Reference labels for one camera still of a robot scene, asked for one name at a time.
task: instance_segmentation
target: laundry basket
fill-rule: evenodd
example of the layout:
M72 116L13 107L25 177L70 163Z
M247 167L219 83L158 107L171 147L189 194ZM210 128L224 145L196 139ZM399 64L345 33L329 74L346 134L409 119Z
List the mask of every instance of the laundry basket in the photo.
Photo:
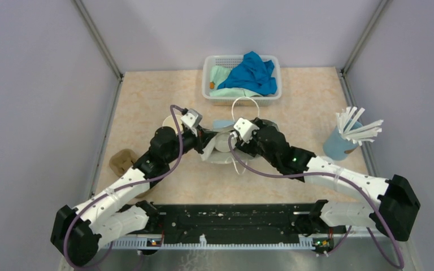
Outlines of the laundry basket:
M272 55L261 55L262 60L269 61L271 60L274 63L274 71L272 72L272 77L275 78L277 83L277 91L275 94L267 95L265 97L252 97L259 106L269 106L274 101L279 99L282 96L282 78L280 76L280 65L279 61L275 56ZM231 106L233 101L237 97L211 97L210 91L210 70L213 66L219 65L226 68L234 68L239 65L244 59L244 55L211 55L205 59L203 65L202 72L202 95L204 98L208 99L215 106ZM251 100L239 100L236 103L237 106L254 106L254 103Z

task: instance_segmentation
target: blue container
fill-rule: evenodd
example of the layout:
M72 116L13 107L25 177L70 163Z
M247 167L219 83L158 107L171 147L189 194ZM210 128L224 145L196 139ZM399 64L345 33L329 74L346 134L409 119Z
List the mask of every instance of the blue container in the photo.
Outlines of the blue container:
M362 124L357 121L350 130L360 127L362 127ZM325 155L333 160L340 161L347 158L347 156L349 156L349 154L357 147L358 143L354 144L352 141L342 138L338 132L338 128L335 127L332 134L330 134L327 141L323 144L323 151L325 152Z

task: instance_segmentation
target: light green towel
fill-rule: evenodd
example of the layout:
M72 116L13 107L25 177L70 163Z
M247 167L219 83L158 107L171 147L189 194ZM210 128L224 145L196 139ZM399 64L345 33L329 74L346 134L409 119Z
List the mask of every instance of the light green towel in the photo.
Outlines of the light green towel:
M243 88L225 88L210 91L211 97L262 97L260 94Z
M213 66L210 69L210 80L209 82L214 82L215 86L214 89L217 89L217 87L229 77L229 74L231 72L231 69L222 67L222 66Z

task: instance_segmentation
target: beige tabletop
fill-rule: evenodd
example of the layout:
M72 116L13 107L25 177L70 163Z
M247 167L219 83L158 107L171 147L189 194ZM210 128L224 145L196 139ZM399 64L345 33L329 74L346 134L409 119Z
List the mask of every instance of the beige tabletop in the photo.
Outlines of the beige tabletop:
M292 145L324 155L322 145L335 127L335 112L346 107L336 69L282 68L282 97L261 107L261 118L276 122ZM211 128L214 120L231 120L228 106L213 106L201 94L202 71L127 72L124 76L109 135L96 193L118 177L109 167L115 153L130 148L142 155L169 106L194 108L203 115L201 125ZM253 119L255 107L236 107L236 116ZM366 174L360 148L338 162ZM265 160L249 162L257 170L278 174ZM238 175L232 164L202 162L195 151L157 184L144 199L156 203L303 203L318 199L349 201L344 195L297 180L270 179L251 172Z

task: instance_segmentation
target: white back wall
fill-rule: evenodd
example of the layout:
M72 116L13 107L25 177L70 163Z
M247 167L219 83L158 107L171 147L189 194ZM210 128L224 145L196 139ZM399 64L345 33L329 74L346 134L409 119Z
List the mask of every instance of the white back wall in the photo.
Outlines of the white back wall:
M71 1L0 1L0 270L56 270L56 211L88 193L117 80Z
M199 69L254 50L283 67L342 67L379 0L86 0L122 72Z
M420 199L412 238L434 270L434 1L393 1L349 78L364 120L385 120L373 143L383 177L405 176Z

